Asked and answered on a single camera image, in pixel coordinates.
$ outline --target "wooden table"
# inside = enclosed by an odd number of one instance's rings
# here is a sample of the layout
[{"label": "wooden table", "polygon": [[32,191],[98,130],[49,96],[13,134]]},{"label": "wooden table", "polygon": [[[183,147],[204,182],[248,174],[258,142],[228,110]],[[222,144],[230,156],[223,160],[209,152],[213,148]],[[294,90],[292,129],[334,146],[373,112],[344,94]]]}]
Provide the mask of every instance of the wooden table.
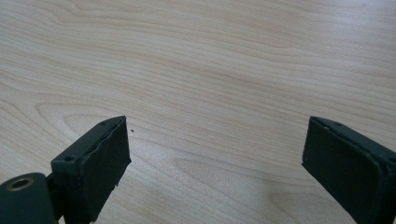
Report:
[{"label": "wooden table", "polygon": [[127,116],[95,223],[354,223],[301,166],[310,116],[396,149],[396,3],[2,0],[0,182]]}]

